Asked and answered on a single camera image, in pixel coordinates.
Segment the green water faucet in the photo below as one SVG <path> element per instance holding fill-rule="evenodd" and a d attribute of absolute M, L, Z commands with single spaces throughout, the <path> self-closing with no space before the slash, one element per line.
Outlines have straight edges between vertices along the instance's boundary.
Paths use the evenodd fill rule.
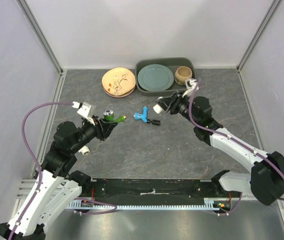
<path fill-rule="evenodd" d="M 111 109 L 107 109 L 103 113 L 104 120 L 112 123 L 123 123 L 126 120 L 125 115 L 120 115 L 119 117 L 115 118 L 114 111 Z"/>

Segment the white elbow fitting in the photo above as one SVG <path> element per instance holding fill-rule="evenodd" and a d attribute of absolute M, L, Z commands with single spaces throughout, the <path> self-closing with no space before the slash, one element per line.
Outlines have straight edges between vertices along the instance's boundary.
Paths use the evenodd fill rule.
<path fill-rule="evenodd" d="M 159 105 L 159 104 L 156 104 L 154 107 L 153 107 L 153 110 L 158 114 L 160 115 L 164 109 Z"/>

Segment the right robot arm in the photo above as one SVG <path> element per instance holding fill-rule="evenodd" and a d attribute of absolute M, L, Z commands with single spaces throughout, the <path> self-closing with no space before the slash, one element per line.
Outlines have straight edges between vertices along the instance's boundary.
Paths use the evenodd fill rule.
<path fill-rule="evenodd" d="M 213 118 L 209 99 L 174 93 L 159 97 L 153 109 L 158 114 L 181 114 L 194 125 L 193 131 L 200 141 L 223 151 L 248 171 L 218 173 L 211 184 L 215 196 L 241 192 L 253 195 L 266 206 L 276 200 L 284 201 L 284 156 L 277 151 L 268 153 L 255 148 L 231 134 Z"/>

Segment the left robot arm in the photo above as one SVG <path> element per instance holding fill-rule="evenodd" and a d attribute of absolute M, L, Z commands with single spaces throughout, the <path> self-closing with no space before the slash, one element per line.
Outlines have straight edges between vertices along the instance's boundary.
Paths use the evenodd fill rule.
<path fill-rule="evenodd" d="M 71 121 L 58 125 L 54 141 L 44 157 L 36 182 L 25 202 L 9 221 L 0 224 L 0 236 L 6 240 L 43 240 L 57 217 L 75 198 L 91 192 L 90 176 L 75 171 L 77 152 L 86 155 L 94 138 L 104 141 L 117 122 L 93 116 L 81 127 Z"/>

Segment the white elbow fitting left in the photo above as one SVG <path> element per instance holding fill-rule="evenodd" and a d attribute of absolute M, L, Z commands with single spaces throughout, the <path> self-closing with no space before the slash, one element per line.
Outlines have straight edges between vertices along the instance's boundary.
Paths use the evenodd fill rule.
<path fill-rule="evenodd" d="M 90 149 L 85 145 L 81 149 L 78 150 L 83 156 L 86 156 L 90 153 Z"/>

